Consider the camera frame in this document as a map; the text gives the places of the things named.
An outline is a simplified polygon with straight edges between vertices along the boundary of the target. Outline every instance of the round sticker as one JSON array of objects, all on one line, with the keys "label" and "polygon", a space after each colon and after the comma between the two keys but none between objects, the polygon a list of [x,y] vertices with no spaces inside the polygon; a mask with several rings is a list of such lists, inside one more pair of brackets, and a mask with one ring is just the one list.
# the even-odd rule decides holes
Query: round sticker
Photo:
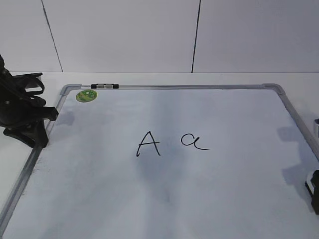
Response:
[{"label": "round sticker", "polygon": [[78,102],[86,103],[86,102],[90,102],[94,100],[95,98],[97,98],[97,96],[98,96],[98,93],[96,91],[83,90],[79,92],[75,98]]}]

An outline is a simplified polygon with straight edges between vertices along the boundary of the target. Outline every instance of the whiteboard frame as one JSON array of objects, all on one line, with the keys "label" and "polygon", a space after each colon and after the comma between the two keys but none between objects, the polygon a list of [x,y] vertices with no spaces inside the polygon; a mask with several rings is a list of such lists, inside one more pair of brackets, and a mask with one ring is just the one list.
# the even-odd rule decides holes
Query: whiteboard frame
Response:
[{"label": "whiteboard frame", "polygon": [[[310,146],[311,150],[315,154],[317,160],[319,161],[319,145],[317,144],[315,138],[289,101],[285,91],[278,84],[261,84],[261,85],[119,85],[118,89],[114,88],[114,84],[100,84],[103,85],[103,88],[96,88],[94,90],[173,90],[173,89],[219,89],[219,90],[238,90],[238,89],[247,89],[247,90],[273,90],[277,93],[290,116],[295,121],[297,127],[300,132],[304,136],[307,144]],[[60,92],[60,98],[57,103],[57,110],[60,112],[63,104],[69,95],[69,93],[73,90],[80,89],[92,89],[92,85],[81,85],[81,84],[69,84],[62,88]],[[52,128],[54,126],[54,121],[50,121],[46,127],[46,131],[48,135],[50,134]],[[10,218],[14,212],[14,209],[27,185],[27,182],[33,172],[33,168],[38,160],[38,157],[42,151],[40,146],[36,146],[28,160],[26,161],[2,211],[0,214],[0,239],[2,238],[4,231],[10,221]]]}]

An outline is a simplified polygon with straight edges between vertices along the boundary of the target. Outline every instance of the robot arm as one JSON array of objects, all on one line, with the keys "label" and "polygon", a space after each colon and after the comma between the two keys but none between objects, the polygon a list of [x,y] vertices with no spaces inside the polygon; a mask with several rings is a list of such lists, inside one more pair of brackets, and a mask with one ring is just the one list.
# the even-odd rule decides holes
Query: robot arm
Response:
[{"label": "robot arm", "polygon": [[[44,120],[56,120],[55,107],[45,107],[45,100],[38,97],[44,92],[43,83],[37,78],[42,73],[12,76],[4,67],[0,55],[0,126],[4,135],[16,138],[28,146],[46,147],[48,137]],[[41,87],[40,91],[26,91]]]}]

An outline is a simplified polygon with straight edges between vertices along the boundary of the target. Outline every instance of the white wall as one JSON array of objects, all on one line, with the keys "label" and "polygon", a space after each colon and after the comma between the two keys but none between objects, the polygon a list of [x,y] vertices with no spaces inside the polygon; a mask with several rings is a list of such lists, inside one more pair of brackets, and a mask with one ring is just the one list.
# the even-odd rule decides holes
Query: white wall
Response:
[{"label": "white wall", "polygon": [[67,72],[191,72],[198,3],[44,0]]},{"label": "white wall", "polygon": [[0,54],[10,71],[61,71],[41,0],[0,1]]},{"label": "white wall", "polygon": [[194,72],[319,72],[319,0],[202,0]]},{"label": "white wall", "polygon": [[[67,72],[190,72],[199,0],[44,0]],[[0,2],[11,71],[61,71],[41,0]],[[319,0],[201,0],[194,72],[319,72]]]}]

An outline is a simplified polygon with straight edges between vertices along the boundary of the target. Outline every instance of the whiteboard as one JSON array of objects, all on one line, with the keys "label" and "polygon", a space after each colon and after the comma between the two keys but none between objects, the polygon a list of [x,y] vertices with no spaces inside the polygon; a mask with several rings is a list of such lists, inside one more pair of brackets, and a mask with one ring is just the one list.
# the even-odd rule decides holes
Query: whiteboard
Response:
[{"label": "whiteboard", "polygon": [[79,91],[3,239],[319,237],[305,188],[319,163],[275,91]]}]

